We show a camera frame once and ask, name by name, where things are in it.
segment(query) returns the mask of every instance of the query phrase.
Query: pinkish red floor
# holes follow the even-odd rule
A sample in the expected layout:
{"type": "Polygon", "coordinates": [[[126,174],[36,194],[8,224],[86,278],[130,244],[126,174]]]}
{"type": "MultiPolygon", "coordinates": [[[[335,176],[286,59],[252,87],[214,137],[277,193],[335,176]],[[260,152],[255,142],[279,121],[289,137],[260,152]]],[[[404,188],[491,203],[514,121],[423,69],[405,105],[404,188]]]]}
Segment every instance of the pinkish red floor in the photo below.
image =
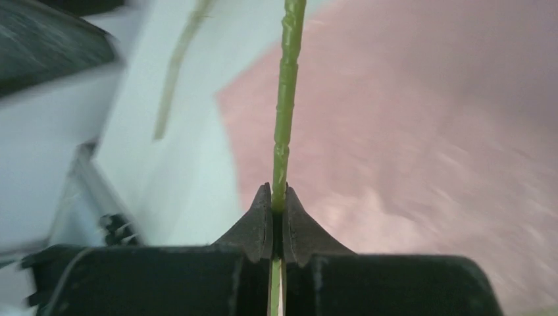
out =
{"type": "MultiPolygon", "coordinates": [[[[277,45],[219,98],[244,205],[271,180],[277,45]]],[[[558,303],[558,2],[337,0],[309,17],[288,180],[360,252],[460,253],[558,303]]]]}

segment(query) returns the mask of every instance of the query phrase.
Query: green stalk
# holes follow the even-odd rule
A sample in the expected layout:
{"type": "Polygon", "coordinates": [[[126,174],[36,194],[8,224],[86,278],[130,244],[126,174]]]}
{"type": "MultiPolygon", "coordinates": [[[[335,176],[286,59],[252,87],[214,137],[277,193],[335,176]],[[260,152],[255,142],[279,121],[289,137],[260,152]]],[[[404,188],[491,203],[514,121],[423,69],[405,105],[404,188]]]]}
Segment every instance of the green stalk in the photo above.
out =
{"type": "MultiPolygon", "coordinates": [[[[283,38],[279,71],[279,90],[277,95],[277,117],[275,119],[275,147],[273,149],[273,193],[271,209],[275,214],[285,210],[287,190],[287,166],[289,162],[289,143],[293,125],[295,91],[298,73],[298,56],[302,41],[302,26],[306,0],[285,0],[285,17],[283,18],[283,38]]],[[[268,316],[279,315],[279,293],[282,273],[282,253],[275,253],[271,265],[268,316]]]]}

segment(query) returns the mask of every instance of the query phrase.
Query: white panel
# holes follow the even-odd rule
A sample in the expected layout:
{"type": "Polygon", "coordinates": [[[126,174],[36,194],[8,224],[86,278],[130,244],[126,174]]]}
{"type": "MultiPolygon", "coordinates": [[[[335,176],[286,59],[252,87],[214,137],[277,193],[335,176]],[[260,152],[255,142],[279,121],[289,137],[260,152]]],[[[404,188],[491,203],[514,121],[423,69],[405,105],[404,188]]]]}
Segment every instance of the white panel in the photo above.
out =
{"type": "MultiPolygon", "coordinates": [[[[307,13],[322,2],[309,1],[307,13]]],[[[217,1],[186,53],[166,136],[153,143],[168,61],[195,4],[168,0],[153,5],[96,157],[152,244],[206,244],[242,214],[214,96],[282,31],[283,1],[217,1]]],[[[271,162],[272,148],[254,155],[268,155],[271,162]]]]}

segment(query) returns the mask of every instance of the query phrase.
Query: green plant stem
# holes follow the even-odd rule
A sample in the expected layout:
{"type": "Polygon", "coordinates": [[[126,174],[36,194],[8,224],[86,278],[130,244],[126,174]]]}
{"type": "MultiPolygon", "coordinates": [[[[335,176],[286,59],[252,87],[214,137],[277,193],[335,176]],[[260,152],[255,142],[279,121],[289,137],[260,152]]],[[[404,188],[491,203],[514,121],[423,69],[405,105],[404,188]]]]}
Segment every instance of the green plant stem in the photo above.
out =
{"type": "Polygon", "coordinates": [[[298,72],[297,60],[300,55],[305,9],[306,0],[285,0],[286,13],[282,21],[283,38],[281,43],[283,57],[280,63],[277,95],[275,147],[273,151],[273,193],[271,195],[271,209],[276,213],[282,213],[285,209],[289,143],[291,141],[298,72]]]}

